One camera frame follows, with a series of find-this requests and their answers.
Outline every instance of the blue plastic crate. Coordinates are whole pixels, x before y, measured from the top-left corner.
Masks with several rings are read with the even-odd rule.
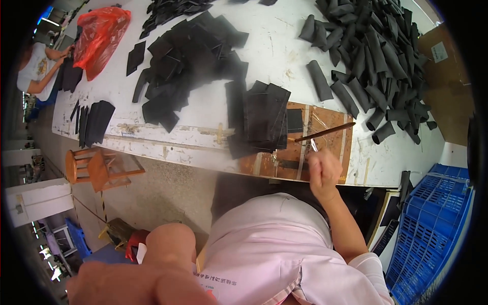
[[[414,303],[446,264],[471,201],[466,168],[436,164],[404,204],[386,285],[400,305]]]
[[[65,218],[64,221],[68,226],[69,235],[71,235],[71,239],[73,240],[73,244],[75,245],[81,259],[92,254],[92,251],[88,248],[85,242],[85,233],[83,233],[82,228],[78,228],[74,223],[71,222],[69,218]]]

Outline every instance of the wooden stick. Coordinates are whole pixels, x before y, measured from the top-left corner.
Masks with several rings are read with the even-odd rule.
[[[340,125],[340,126],[337,126],[337,127],[333,127],[333,128],[326,129],[326,130],[321,131],[321,132],[314,133],[313,135],[309,135],[309,136],[306,136],[306,137],[303,137],[303,138],[296,139],[295,142],[300,142],[300,141],[305,141],[305,140],[308,140],[308,139],[318,138],[318,137],[321,137],[323,135],[326,135],[326,134],[329,134],[329,133],[332,133],[332,132],[336,132],[336,131],[340,131],[340,130],[343,130],[343,129],[351,128],[354,125],[356,125],[355,122],[346,123],[344,125]]]

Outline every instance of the wooden board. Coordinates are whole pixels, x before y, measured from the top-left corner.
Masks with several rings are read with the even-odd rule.
[[[287,109],[301,109],[304,123],[303,133],[290,133],[289,138],[301,138],[352,122],[352,117],[348,114],[316,106],[288,102]],[[344,184],[351,155],[352,128],[316,138],[315,143],[318,149],[328,147],[339,158],[343,167],[339,184]],[[310,174],[306,155],[310,149],[310,141],[296,143],[288,140],[284,150],[277,150],[273,154],[261,152],[241,158],[239,160],[240,172],[253,176],[307,182],[310,180]]]

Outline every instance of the cardboard box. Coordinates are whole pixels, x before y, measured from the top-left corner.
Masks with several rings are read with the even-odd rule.
[[[424,103],[432,106],[431,114],[444,140],[467,146],[469,118],[474,111],[471,83],[446,25],[421,36],[418,49],[430,59],[423,67],[429,86]]]

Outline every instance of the label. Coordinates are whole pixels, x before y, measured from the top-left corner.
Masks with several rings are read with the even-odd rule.
[[[430,49],[432,50],[432,56],[434,57],[435,63],[443,61],[447,58],[447,51],[442,41]]]

